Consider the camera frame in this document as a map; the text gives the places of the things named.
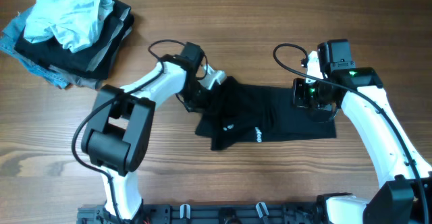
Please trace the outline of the black t-shirt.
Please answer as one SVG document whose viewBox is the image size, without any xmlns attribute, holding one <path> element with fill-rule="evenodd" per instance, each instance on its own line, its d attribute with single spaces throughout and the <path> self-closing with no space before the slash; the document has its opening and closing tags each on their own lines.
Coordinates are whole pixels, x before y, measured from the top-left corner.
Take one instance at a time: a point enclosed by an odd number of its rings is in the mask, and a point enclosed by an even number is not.
<svg viewBox="0 0 432 224">
<path fill-rule="evenodd" d="M 241 84 L 228 77 L 214 88 L 195 134 L 211 139 L 211 150 L 238 142 L 280 142 L 335 138 L 331 113 L 293 104 L 290 88 Z"/>
</svg>

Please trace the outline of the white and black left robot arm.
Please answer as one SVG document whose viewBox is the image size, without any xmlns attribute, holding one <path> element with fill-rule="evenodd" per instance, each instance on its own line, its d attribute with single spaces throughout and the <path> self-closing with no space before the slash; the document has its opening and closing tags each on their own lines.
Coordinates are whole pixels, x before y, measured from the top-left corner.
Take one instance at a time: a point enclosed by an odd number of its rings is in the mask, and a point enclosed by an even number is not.
<svg viewBox="0 0 432 224">
<path fill-rule="evenodd" d="M 155 68 L 141 79 L 120 88 L 102 87 L 76 134 L 90 159 L 87 168 L 102 175 L 107 200 L 79 208 L 77 222 L 146 223 L 136 170 L 146 154 L 157 107 L 176 95 L 187 111 L 201 112 L 210 104 L 212 89 L 225 79 L 226 73 L 213 69 L 198 45 L 185 43 L 179 55 L 158 57 Z"/>
</svg>

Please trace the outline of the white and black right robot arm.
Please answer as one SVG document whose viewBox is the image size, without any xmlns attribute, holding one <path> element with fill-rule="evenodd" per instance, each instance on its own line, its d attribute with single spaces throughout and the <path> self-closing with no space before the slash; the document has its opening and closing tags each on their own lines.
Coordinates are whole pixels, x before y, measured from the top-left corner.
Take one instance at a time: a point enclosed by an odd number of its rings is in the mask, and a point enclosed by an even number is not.
<svg viewBox="0 0 432 224">
<path fill-rule="evenodd" d="M 323 198 L 328 223 L 430 223 L 431 165 L 398 122 L 383 82 L 371 67 L 357 67 L 346 39 L 329 40 L 302 60 L 294 81 L 297 107 L 340 108 L 356 128 L 373 162 L 379 191 L 371 200 L 353 194 Z"/>
</svg>

